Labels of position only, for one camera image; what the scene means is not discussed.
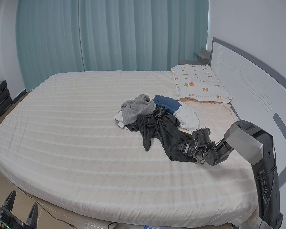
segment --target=tiled floor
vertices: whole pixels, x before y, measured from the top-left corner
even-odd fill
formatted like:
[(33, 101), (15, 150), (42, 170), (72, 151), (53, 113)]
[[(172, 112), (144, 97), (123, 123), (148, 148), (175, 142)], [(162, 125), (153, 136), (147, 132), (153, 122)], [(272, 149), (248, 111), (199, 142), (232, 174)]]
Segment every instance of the tiled floor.
[[(16, 104), (12, 105), (5, 113), (0, 117), (0, 123), (7, 116), (7, 114), (24, 98), (28, 95), (26, 93)], [(11, 191), (15, 190), (17, 192), (12, 213), (17, 216), (21, 221), (26, 222), (28, 214), (30, 213), (31, 207), (33, 206), (34, 200), (27, 196), (10, 181), (8, 181), (2, 174), (0, 174), (0, 205), (3, 204), (7, 196)], [(64, 220), (69, 224), (75, 226), (76, 229), (108, 229), (108, 224), (111, 222), (98, 220), (86, 216), (79, 215), (77, 213), (68, 211), (35, 196), (32, 196), (37, 202), (39, 202), (43, 207), (51, 213), (54, 217)], [(38, 205), (38, 229), (72, 229), (68, 224), (58, 221), (50, 216), (42, 206)], [(112, 224), (110, 229), (121, 229), (122, 224)], [(232, 224), (226, 223), (221, 226), (204, 226), (196, 229), (232, 229)]]

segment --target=curtain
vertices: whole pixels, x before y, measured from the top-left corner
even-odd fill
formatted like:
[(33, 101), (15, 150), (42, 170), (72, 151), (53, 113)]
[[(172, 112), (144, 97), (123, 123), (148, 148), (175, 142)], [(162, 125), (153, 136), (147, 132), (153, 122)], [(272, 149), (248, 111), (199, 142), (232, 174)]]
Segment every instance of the curtain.
[(26, 89), (61, 72), (170, 71), (206, 47), (208, 0), (19, 0)]
[(56, 73), (84, 71), (78, 1), (19, 0), (16, 44), (27, 91)]
[(80, 0), (86, 71), (170, 71), (206, 47), (208, 0)]

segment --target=mattress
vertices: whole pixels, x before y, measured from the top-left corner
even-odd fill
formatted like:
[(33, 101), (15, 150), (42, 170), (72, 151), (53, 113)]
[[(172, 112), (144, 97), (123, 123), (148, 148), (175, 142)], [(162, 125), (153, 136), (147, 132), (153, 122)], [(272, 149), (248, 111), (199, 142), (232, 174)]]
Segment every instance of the mattress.
[[(238, 226), (258, 206), (250, 164), (236, 151), (217, 166), (170, 161), (158, 139), (113, 116), (139, 94), (176, 94), (170, 72), (56, 74), (0, 124), (0, 172), (21, 189), (89, 217), (152, 226)], [(229, 104), (185, 101), (219, 141)]]

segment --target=white patterned pillow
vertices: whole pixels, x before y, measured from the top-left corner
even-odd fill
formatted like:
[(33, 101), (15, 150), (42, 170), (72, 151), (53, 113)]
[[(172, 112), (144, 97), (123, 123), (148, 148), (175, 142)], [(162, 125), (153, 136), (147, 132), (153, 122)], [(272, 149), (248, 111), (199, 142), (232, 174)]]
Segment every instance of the white patterned pillow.
[(177, 99), (230, 102), (231, 96), (209, 65), (177, 65), (171, 70), (175, 80)]

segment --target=baseboard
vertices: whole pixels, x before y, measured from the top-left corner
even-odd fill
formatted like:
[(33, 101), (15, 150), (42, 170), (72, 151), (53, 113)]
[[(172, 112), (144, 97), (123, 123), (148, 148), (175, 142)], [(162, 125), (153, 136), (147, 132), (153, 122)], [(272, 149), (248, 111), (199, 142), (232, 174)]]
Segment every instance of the baseboard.
[(13, 104), (15, 104), (23, 95), (27, 93), (26, 89), (22, 91), (19, 95), (16, 96), (16, 98), (13, 99)]

